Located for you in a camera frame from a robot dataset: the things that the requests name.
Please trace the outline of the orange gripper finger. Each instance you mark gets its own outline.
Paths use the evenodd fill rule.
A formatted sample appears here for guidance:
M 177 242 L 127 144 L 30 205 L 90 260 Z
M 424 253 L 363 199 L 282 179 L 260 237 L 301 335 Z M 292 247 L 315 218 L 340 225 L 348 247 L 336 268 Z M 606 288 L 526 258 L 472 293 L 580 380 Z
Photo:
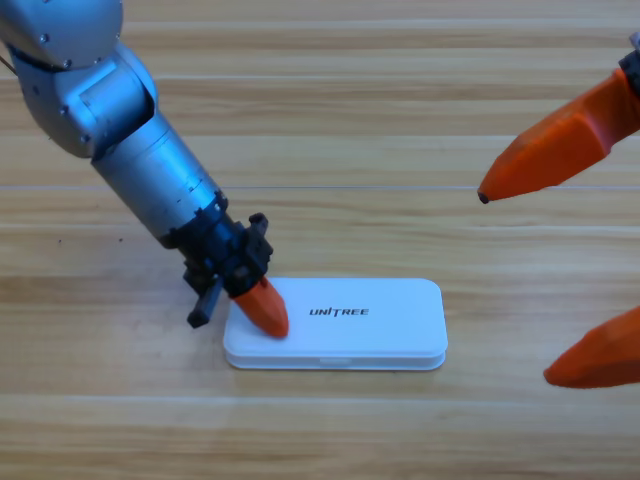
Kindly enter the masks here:
M 639 383 L 639 308 L 588 331 L 543 373 L 551 385 L 610 388 Z

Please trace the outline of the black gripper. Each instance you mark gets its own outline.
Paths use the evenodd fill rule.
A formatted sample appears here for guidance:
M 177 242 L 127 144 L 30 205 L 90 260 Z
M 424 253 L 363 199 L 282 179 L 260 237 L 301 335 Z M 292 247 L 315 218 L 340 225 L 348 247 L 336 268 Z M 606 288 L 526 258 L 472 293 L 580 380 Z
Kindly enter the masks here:
M 640 33 L 610 76 L 519 134 L 477 193 L 484 204 L 557 186 L 606 158 L 639 130 Z
M 273 253 L 265 238 L 267 217 L 255 213 L 244 226 L 231 219 L 227 206 L 227 201 L 215 200 L 166 235 L 166 247 L 184 256 L 183 279 L 198 295 L 187 321 L 194 329 L 208 324 L 218 297 L 226 292 L 256 332 L 286 338 L 290 322 L 285 300 L 265 276 Z

